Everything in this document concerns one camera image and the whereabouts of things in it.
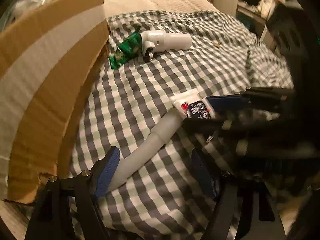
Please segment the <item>white wardrobe shelf unit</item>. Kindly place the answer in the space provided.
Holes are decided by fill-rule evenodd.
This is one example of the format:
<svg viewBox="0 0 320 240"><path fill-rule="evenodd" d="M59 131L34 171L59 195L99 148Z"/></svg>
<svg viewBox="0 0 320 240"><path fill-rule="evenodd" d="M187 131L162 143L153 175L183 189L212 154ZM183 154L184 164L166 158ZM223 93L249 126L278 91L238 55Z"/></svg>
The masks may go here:
<svg viewBox="0 0 320 240"><path fill-rule="evenodd" d="M276 5L280 3L300 8L296 0L213 0L213 5L217 10L241 21L272 51L275 51L277 46L267 29L266 22Z"/></svg>

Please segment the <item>green snack packet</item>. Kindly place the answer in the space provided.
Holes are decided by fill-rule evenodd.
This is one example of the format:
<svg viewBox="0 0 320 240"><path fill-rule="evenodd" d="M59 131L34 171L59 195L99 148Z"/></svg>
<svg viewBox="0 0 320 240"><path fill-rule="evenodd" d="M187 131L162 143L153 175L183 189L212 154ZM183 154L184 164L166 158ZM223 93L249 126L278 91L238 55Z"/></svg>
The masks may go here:
<svg viewBox="0 0 320 240"><path fill-rule="evenodd" d="M108 56L111 69L119 69L125 63L139 55L142 50L140 28L141 26L137 25L135 31L117 47L115 53Z"/></svg>

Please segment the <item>brown cardboard box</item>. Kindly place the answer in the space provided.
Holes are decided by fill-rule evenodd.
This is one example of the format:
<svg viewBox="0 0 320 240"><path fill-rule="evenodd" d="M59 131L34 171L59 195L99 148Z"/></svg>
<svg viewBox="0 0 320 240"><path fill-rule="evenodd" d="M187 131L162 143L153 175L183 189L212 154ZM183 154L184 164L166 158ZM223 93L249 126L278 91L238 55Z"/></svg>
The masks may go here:
<svg viewBox="0 0 320 240"><path fill-rule="evenodd" d="M1 32L1 199L32 203L41 175L68 176L108 37L104 0L52 0Z"/></svg>

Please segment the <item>frosted translucent plastic tube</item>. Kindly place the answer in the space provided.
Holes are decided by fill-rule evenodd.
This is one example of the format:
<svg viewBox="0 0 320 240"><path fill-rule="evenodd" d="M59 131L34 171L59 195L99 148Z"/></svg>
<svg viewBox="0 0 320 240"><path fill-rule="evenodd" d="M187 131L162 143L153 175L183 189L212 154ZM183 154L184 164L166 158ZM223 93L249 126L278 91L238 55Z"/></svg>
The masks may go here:
<svg viewBox="0 0 320 240"><path fill-rule="evenodd" d="M150 134L144 142L126 158L120 160L107 189L108 192L125 184L130 176L143 167L145 163L166 145L181 127L182 121L183 118L177 109L169 109L161 120L151 129Z"/></svg>

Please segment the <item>white red-black snack packet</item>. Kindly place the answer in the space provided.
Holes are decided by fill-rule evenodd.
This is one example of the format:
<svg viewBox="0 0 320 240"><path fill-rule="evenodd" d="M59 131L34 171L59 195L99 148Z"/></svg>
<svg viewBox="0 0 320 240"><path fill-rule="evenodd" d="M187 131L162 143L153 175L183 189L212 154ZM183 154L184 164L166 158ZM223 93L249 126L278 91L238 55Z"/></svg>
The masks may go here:
<svg viewBox="0 0 320 240"><path fill-rule="evenodd" d="M175 94L170 97L170 101L183 118L216 119L215 111L197 89Z"/></svg>

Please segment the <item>grey checkered cloth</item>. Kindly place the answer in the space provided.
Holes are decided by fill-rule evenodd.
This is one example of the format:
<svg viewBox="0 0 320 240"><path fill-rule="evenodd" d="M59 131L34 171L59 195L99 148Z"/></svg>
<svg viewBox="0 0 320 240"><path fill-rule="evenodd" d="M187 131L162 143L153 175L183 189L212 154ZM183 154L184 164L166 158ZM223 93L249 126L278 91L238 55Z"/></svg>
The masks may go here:
<svg viewBox="0 0 320 240"><path fill-rule="evenodd" d="M71 175L91 168L111 146L132 153L172 107L170 97L197 88L228 95L247 87L292 87L287 64L240 21L213 11L143 11L108 18L109 48L135 31L186 33L189 50L136 57L118 70L105 63L88 97L72 152ZM99 199L112 239L199 239L214 202L193 175L198 140L180 129L122 187Z"/></svg>

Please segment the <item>white plastic spray device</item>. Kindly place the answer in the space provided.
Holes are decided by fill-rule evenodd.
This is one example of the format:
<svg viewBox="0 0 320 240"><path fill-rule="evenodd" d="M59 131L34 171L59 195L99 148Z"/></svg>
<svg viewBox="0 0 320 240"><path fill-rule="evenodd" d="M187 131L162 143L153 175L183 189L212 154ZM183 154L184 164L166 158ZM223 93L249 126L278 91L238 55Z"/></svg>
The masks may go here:
<svg viewBox="0 0 320 240"><path fill-rule="evenodd" d="M154 53L190 49L193 42L189 34L166 33L160 30L144 31L140 36L142 55L150 59L153 58Z"/></svg>

